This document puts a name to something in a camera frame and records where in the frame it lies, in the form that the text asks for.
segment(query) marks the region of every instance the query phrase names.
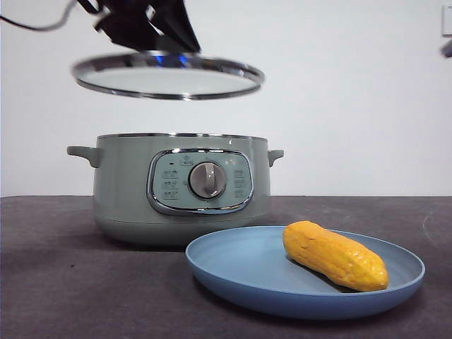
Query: white background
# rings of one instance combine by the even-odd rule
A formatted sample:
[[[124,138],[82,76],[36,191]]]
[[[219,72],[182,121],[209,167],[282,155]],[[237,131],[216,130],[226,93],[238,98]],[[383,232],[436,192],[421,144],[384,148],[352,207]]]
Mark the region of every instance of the white background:
[[[263,136],[286,156],[275,195],[452,194],[452,59],[437,0],[186,0],[203,53],[266,74],[246,97],[168,102],[76,85],[72,64],[126,51],[80,6],[49,33],[2,23],[1,195],[89,195],[93,168],[66,155],[120,132]],[[52,23],[65,1],[3,0],[1,13]]]

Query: pot lid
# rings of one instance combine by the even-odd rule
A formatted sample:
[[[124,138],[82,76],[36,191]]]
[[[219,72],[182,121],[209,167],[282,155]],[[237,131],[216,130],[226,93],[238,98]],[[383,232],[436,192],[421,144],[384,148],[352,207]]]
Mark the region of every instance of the pot lid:
[[[264,74],[253,66],[197,53],[151,51],[101,56],[76,64],[72,74],[91,90],[129,97],[207,100],[257,91]]]

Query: dark table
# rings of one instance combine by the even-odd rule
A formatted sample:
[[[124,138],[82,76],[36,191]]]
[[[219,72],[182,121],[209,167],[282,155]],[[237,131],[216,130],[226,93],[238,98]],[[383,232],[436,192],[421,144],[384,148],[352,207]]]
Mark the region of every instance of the dark table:
[[[1,338],[452,338],[452,198],[274,196],[268,225],[313,220],[399,244],[423,286],[385,313],[303,321],[223,301],[194,279],[184,249],[108,239],[92,197],[1,200]]]

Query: metal rim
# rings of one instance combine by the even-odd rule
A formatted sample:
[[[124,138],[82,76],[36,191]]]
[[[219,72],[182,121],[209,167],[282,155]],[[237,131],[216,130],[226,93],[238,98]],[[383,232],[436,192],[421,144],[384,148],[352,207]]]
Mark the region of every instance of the metal rim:
[[[234,134],[215,134],[215,133],[118,133],[118,134],[104,134],[98,136],[97,139],[107,138],[138,138],[146,136],[165,136],[165,137],[183,137],[183,138],[233,138],[233,139],[247,139],[260,140],[267,142],[267,139],[259,136],[238,136]]]
[[[190,152],[198,152],[199,150],[204,150],[205,152],[215,152],[219,151],[218,149],[210,149],[210,148],[184,148],[181,150],[177,150],[178,153],[190,153]],[[158,210],[161,213],[168,214],[168,215],[220,215],[220,214],[226,214],[226,213],[232,213],[237,212],[248,205],[248,203],[251,200],[251,197],[254,193],[254,180],[253,180],[253,174],[251,173],[250,168],[250,160],[249,158],[242,152],[239,152],[237,150],[220,150],[225,153],[233,153],[241,155],[246,159],[246,163],[248,164],[248,169],[250,172],[250,181],[251,181],[251,191],[249,192],[249,195],[237,205],[233,206],[227,206],[227,207],[219,207],[219,208],[178,208],[178,207],[172,207],[169,205],[165,205],[163,202],[159,201],[153,188],[153,181],[155,177],[155,168],[157,166],[157,161],[166,154],[172,153],[175,150],[163,150],[160,151],[150,162],[149,166],[149,173],[148,173],[148,179],[146,182],[146,196],[148,197],[148,201],[151,204],[152,207],[154,207],[156,210]]]
[[[169,69],[198,69],[226,73],[238,78],[245,78],[254,84],[245,89],[222,93],[144,93],[121,88],[108,88],[82,80],[82,77],[90,72],[100,72],[108,69],[128,68],[169,68]],[[90,90],[102,93],[123,95],[127,97],[145,97],[163,100],[209,100],[227,97],[238,97],[261,88],[265,80],[262,71],[248,64],[236,61],[219,59],[213,56],[201,56],[196,53],[170,54],[161,51],[148,51],[134,54],[120,54],[113,56],[101,56],[77,63],[72,67],[72,76],[76,82]]]

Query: blue plate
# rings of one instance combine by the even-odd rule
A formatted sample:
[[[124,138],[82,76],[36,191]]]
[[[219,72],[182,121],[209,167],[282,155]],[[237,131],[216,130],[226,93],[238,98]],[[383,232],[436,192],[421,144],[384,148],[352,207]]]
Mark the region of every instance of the blue plate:
[[[334,231],[376,252],[386,263],[386,290],[357,292],[334,285],[287,257],[283,226],[234,228],[193,240],[186,257],[211,292],[255,311],[296,319],[338,320],[370,316],[407,300],[425,267],[410,251],[349,232]]]

